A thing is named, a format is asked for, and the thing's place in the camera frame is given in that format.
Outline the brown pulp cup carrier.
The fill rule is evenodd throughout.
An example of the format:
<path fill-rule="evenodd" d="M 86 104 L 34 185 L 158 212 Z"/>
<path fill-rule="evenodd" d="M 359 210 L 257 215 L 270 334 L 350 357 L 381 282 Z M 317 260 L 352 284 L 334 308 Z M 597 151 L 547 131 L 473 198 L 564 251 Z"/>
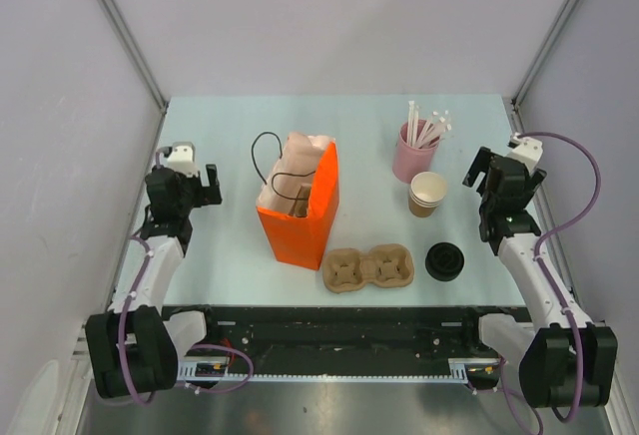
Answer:
<path fill-rule="evenodd" d="M 297 193 L 293 197 L 293 204 L 289 210 L 291 217 L 306 218 L 308 216 L 311 191 L 311 183 L 299 184 Z"/>

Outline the orange paper takeout bag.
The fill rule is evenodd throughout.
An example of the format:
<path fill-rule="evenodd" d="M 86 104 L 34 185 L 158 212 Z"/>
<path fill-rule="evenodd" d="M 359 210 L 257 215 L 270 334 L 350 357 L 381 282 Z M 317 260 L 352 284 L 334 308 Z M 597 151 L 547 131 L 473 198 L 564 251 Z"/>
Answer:
<path fill-rule="evenodd" d="M 317 270 L 339 204 L 339 163 L 335 139 L 291 132 L 278 140 L 279 156 L 259 174 L 256 209 L 277 261 Z M 311 183 L 307 217 L 289 215 L 300 183 Z"/>

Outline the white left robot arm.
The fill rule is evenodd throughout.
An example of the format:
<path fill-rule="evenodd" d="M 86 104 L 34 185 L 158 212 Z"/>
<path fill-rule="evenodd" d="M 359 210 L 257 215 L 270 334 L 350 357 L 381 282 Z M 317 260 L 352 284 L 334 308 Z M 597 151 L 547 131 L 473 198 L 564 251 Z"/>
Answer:
<path fill-rule="evenodd" d="M 131 239 L 144 258 L 129 289 L 116 294 L 109 308 L 90 316 L 85 335 L 98 394 L 104 399 L 172 388 L 180 356 L 191 348 L 207 355 L 221 342 L 221 332 L 196 311 L 165 320 L 164 300 L 171 279 L 184 260 L 193 233 L 192 210 L 222 201 L 218 168 L 206 166 L 208 182 L 155 166 L 145 177 L 148 204 Z"/>

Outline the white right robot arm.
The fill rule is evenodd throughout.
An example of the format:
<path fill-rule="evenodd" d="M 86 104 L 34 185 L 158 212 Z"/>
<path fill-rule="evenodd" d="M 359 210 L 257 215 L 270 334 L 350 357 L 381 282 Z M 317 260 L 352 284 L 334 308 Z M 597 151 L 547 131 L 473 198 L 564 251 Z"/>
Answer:
<path fill-rule="evenodd" d="M 476 187 L 481 196 L 480 238 L 514 279 L 532 326 L 488 314 L 462 328 L 460 343 L 472 356 L 494 349 L 511 363 L 534 408 L 603 406 L 610 397 L 618 341 L 569 293 L 526 209 L 546 176 L 536 166 L 540 151 L 539 143 L 528 142 L 506 156 L 482 147 L 464 177 L 464 185 Z"/>

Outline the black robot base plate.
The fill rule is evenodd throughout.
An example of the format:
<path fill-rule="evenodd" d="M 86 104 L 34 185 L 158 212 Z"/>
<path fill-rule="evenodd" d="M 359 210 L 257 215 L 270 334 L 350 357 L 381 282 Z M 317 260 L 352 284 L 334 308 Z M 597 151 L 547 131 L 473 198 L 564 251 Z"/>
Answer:
<path fill-rule="evenodd" d="M 530 319 L 523 307 L 241 307 L 199 305 L 205 342 L 227 339 L 258 373 L 435 374 L 449 358 L 495 358 L 478 321 Z"/>

